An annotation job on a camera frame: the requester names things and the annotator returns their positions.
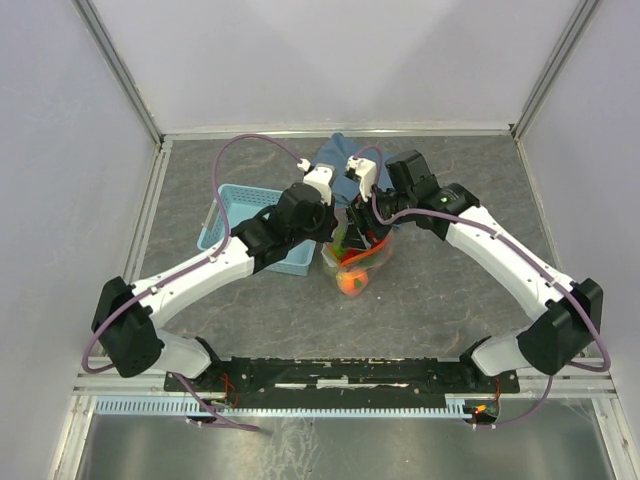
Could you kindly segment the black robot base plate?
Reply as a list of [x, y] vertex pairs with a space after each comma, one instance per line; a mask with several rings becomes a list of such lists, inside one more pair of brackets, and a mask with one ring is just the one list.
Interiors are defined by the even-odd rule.
[[277, 359], [234, 357], [201, 395], [230, 394], [257, 409], [442, 408], [448, 394], [487, 396], [520, 391], [517, 373], [488, 377], [469, 362], [436, 358]]

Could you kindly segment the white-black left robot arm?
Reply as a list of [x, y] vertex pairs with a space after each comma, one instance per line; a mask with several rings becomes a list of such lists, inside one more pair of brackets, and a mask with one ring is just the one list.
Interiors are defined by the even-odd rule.
[[330, 240], [337, 225], [331, 188], [297, 182], [278, 202], [234, 227], [229, 237], [154, 278], [128, 285], [120, 277], [101, 293], [92, 329], [123, 378], [149, 369], [183, 377], [198, 389], [215, 387], [223, 365], [202, 338], [164, 330], [168, 320], [204, 296], [284, 260], [312, 240]]

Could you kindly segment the green toy grapes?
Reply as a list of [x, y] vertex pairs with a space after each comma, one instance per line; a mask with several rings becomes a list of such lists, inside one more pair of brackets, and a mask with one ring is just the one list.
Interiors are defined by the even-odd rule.
[[346, 231], [347, 228], [345, 226], [337, 226], [332, 233], [332, 240], [328, 243], [328, 247], [332, 250], [343, 250], [343, 241], [346, 235]]

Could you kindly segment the clear zip bag orange zipper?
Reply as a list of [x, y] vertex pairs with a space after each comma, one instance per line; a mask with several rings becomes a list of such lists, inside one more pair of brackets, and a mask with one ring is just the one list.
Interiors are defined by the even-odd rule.
[[329, 242], [322, 245], [321, 255], [324, 272], [333, 277], [336, 282], [336, 275], [339, 271], [365, 270], [370, 283], [371, 278], [392, 256], [394, 234], [390, 232], [381, 243], [371, 248], [361, 248], [361, 244], [356, 247], [348, 247], [345, 243], [349, 228], [346, 211], [344, 208], [339, 208], [335, 211], [335, 215], [338, 221], [337, 226], [347, 228], [343, 241], [344, 249], [332, 250], [328, 247]]

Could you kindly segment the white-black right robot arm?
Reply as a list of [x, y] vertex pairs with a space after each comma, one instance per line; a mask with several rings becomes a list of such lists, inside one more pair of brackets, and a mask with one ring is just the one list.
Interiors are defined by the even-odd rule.
[[599, 366], [577, 359], [590, 344], [604, 346], [602, 288], [590, 278], [576, 282], [534, 255], [462, 185], [440, 185], [421, 153], [404, 152], [384, 162], [357, 152], [347, 160], [345, 175], [359, 185], [347, 216], [363, 241], [381, 241], [404, 223], [428, 230], [476, 261], [531, 320], [527, 328], [488, 337], [468, 350], [470, 359], [458, 368], [467, 389], [481, 391], [495, 376], [525, 367], [547, 376], [565, 366], [610, 368], [607, 352]]

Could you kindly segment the orange-red toy peach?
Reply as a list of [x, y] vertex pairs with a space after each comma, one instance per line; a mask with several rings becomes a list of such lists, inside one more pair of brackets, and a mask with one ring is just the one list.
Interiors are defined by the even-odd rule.
[[338, 288], [348, 296], [357, 296], [369, 283], [365, 270], [339, 271], [336, 275]]

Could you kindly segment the light blue plastic basket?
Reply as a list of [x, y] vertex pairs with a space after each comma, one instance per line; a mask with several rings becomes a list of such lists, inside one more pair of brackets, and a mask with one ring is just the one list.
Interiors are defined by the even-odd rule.
[[[222, 205], [227, 213], [229, 225], [234, 228], [263, 208], [275, 205], [281, 191], [237, 184], [222, 184], [219, 189]], [[224, 235], [224, 223], [219, 215], [216, 200], [213, 200], [205, 223], [197, 240], [197, 248], [205, 251], [217, 244]], [[268, 271], [294, 276], [307, 276], [316, 244], [306, 241], [291, 250], [284, 260], [267, 267]]]

